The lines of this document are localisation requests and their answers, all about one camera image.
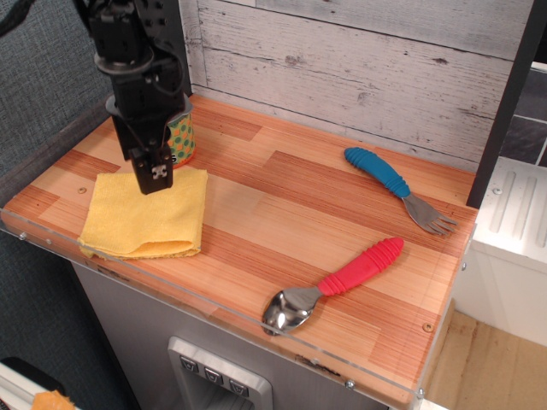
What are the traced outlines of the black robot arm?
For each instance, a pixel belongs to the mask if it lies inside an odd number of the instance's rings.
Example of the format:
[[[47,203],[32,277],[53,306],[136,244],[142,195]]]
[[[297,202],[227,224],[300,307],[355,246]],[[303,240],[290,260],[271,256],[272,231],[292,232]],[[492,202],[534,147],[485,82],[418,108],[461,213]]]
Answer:
[[[190,108],[178,2],[78,1],[75,5],[94,41],[97,69],[110,78],[113,94],[106,109],[141,192],[171,187],[168,125]]]

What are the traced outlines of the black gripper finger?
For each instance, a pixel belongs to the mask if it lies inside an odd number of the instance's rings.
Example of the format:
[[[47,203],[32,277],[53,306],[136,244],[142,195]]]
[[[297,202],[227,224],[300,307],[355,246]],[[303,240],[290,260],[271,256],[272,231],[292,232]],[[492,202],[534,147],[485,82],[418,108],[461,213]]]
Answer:
[[[164,145],[146,156],[145,193],[171,188],[173,185],[173,161],[171,149]]]
[[[150,190],[148,182],[149,169],[147,164],[147,155],[140,148],[132,148],[129,150],[129,157],[138,181],[138,187],[143,194],[148,195]]]

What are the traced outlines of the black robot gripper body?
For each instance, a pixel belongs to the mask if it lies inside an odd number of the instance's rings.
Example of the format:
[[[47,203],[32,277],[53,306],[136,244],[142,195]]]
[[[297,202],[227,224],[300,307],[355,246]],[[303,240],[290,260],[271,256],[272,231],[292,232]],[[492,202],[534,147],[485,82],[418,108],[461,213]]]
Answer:
[[[179,59],[162,50],[109,51],[104,72],[114,91],[107,110],[124,156],[137,165],[169,162],[168,122],[185,108]]]

